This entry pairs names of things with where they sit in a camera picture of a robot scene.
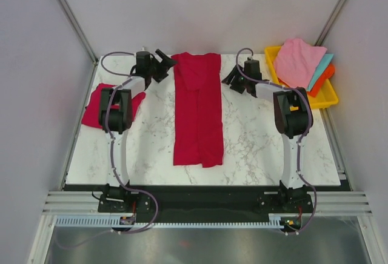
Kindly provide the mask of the left aluminium frame post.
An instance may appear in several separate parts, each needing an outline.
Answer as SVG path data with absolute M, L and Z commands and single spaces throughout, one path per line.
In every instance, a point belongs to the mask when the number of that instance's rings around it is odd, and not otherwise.
M 98 57 L 97 57 L 95 51 L 92 49 L 92 46 L 89 43 L 80 23 L 78 22 L 68 0 L 56 0 L 56 2 L 60 6 L 63 14 L 65 15 L 66 19 L 68 20 L 71 28 L 73 29 L 73 31 L 77 35 L 82 47 L 87 52 L 93 65 L 96 65 L 98 62 Z

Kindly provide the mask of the right aluminium frame post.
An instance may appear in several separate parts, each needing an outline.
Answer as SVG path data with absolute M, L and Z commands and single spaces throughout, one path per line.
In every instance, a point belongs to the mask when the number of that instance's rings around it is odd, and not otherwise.
M 348 0 L 337 0 L 326 23 L 324 24 L 324 27 L 322 28 L 318 38 L 315 41 L 315 46 L 323 46 L 347 2 Z

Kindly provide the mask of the pink t-shirt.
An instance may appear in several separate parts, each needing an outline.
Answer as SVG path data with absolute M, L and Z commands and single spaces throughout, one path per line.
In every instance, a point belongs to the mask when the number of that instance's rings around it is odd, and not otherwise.
M 306 90 L 322 61 L 330 55 L 327 48 L 312 46 L 301 38 L 286 39 L 273 62 L 276 76 L 291 88 Z

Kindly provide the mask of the orange t-shirt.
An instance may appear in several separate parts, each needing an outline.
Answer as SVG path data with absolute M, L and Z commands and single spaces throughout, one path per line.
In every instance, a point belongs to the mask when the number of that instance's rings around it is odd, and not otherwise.
M 335 74 L 335 66 L 329 63 L 327 67 L 318 67 L 307 87 L 308 95 L 316 97 L 327 79 Z

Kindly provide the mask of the yellow plastic tray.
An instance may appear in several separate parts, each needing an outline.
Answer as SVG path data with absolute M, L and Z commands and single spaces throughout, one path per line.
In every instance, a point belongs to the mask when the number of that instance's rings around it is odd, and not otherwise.
M 264 54 L 272 81 L 276 84 L 282 85 L 283 82 L 278 80 L 275 67 L 273 65 L 280 48 L 280 46 L 266 47 L 264 49 Z M 316 97 L 308 95 L 308 98 L 312 109 L 324 109 L 338 103 L 338 96 L 336 95 L 329 79 L 325 81 Z

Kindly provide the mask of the light blue t-shirt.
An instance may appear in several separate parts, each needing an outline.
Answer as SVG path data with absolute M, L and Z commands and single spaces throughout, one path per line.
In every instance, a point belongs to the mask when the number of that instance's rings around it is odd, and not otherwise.
M 335 74 L 335 66 L 332 64 L 334 54 L 325 54 L 318 64 L 307 91 L 315 97 L 327 79 Z

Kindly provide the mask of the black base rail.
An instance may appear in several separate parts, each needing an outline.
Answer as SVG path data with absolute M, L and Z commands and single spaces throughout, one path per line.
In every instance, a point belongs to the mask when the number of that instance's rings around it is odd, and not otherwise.
M 100 213 L 134 213 L 138 222 L 258 223 L 270 214 L 313 212 L 311 188 L 140 185 L 99 188 Z

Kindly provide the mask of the aluminium frame post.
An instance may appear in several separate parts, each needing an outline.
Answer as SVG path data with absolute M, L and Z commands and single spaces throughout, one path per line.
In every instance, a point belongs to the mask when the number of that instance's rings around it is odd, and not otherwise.
M 92 49 L 92 46 L 89 43 L 80 23 L 78 22 L 68 0 L 56 0 L 56 2 L 60 6 L 63 14 L 65 15 L 66 19 L 68 20 L 71 28 L 73 29 L 73 31 L 77 35 L 82 47 L 87 52 L 93 65 L 96 65 L 98 62 L 98 57 L 97 57 L 95 51 Z
M 315 41 L 315 46 L 323 46 L 347 2 L 348 0 L 337 0 L 326 23 L 324 24 L 324 27 L 322 28 L 318 38 Z

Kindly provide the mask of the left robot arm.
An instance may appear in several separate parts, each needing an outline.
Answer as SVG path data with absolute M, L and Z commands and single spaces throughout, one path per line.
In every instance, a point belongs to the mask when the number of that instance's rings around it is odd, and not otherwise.
M 135 58 L 136 62 L 128 74 L 116 73 L 104 65 L 104 60 L 114 54 Z M 152 81 L 160 83 L 164 80 L 168 71 L 176 64 L 175 60 L 159 49 L 154 53 L 146 50 L 137 53 L 114 51 L 101 58 L 101 67 L 106 72 L 124 76 L 125 81 L 115 87 L 101 90 L 98 123 L 107 136 L 111 170 L 99 198 L 100 213 L 134 213 L 140 194 L 144 194 L 147 200 L 151 199 L 145 191 L 130 186 L 127 170 L 126 143 L 133 123 L 133 99 L 145 92 Z

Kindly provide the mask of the red t-shirt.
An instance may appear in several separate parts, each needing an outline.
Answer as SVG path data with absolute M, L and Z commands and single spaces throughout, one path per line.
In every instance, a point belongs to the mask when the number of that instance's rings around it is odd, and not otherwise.
M 97 88 L 92 92 L 89 100 L 89 104 L 85 107 L 85 112 L 83 114 L 81 123 L 85 126 L 102 129 L 102 126 L 99 124 L 99 104 L 101 100 L 101 91 L 103 88 L 113 88 L 114 85 L 111 84 L 98 84 Z M 132 99 L 132 120 L 135 120 L 136 114 L 142 101 L 146 98 L 144 92 L 137 94 Z
M 173 164 L 211 168 L 223 164 L 221 55 L 172 56 L 175 80 Z

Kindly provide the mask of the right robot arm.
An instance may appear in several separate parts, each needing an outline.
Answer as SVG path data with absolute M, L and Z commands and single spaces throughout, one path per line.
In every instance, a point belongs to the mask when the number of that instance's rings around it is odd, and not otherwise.
M 304 88 L 290 88 L 264 80 L 259 61 L 248 58 L 243 66 L 236 64 L 222 80 L 240 94 L 273 103 L 275 127 L 283 140 L 283 173 L 276 194 L 268 198 L 283 211 L 293 211 L 311 202 L 306 180 L 302 178 L 303 138 L 313 125 L 312 111 Z

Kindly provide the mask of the folded red t-shirt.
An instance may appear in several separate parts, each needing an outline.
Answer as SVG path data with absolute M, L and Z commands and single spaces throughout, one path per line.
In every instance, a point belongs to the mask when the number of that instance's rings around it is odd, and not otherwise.
M 85 112 L 83 114 L 81 123 L 85 126 L 102 129 L 102 126 L 99 124 L 99 104 L 101 100 L 101 91 L 103 88 L 113 88 L 114 85 L 111 84 L 98 84 L 97 88 L 92 92 L 89 100 L 89 104 L 85 107 Z M 137 94 L 132 99 L 132 120 L 135 120 L 136 114 L 142 101 L 146 98 L 144 92 Z

